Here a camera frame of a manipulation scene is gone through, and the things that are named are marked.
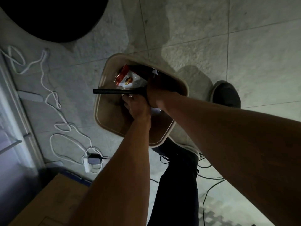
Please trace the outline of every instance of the black round object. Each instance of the black round object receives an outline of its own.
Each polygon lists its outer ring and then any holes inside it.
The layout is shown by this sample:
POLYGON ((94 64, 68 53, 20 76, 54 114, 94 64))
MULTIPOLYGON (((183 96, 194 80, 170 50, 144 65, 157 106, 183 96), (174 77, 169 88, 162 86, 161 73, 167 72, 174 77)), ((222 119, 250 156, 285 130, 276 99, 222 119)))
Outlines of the black round object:
POLYGON ((1 0, 6 14, 28 33, 51 42, 71 42, 98 23, 108 0, 1 0))

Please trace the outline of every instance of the black pants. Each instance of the black pants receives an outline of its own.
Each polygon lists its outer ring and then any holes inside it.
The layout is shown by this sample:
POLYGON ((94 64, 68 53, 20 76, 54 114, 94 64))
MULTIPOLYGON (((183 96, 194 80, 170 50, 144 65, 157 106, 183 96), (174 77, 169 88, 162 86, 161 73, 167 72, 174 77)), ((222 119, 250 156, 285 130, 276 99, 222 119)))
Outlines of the black pants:
POLYGON ((196 169, 180 159, 169 162, 161 176, 148 226, 198 226, 196 169))

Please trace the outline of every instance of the person's right arm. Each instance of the person's right arm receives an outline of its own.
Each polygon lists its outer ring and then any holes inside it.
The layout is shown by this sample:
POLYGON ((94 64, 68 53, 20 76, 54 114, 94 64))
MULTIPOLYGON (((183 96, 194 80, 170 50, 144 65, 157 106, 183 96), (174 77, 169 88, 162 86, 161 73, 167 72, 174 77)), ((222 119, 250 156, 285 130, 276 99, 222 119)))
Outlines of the person's right arm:
POLYGON ((300 224, 300 122, 151 88, 148 99, 275 225, 300 224))

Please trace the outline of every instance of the person's left hand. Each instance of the person's left hand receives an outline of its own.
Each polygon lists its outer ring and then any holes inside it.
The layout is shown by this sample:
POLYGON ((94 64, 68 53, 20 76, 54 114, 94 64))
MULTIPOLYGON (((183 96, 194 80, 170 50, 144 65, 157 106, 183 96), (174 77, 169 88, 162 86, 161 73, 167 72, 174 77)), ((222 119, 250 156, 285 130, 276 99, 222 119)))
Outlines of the person's left hand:
POLYGON ((124 106, 129 110, 134 120, 151 121, 151 108, 142 95, 124 94, 122 99, 125 101, 124 106))

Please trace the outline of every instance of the red and white snack package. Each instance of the red and white snack package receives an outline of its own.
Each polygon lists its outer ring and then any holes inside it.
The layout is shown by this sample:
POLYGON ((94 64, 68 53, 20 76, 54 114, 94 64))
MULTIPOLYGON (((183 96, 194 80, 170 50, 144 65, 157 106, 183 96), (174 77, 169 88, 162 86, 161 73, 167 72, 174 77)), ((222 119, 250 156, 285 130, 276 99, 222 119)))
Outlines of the red and white snack package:
POLYGON ((138 74, 131 71, 128 65, 124 65, 122 71, 115 79, 115 83, 117 86, 121 86, 125 89, 134 89, 145 87, 148 82, 138 74))

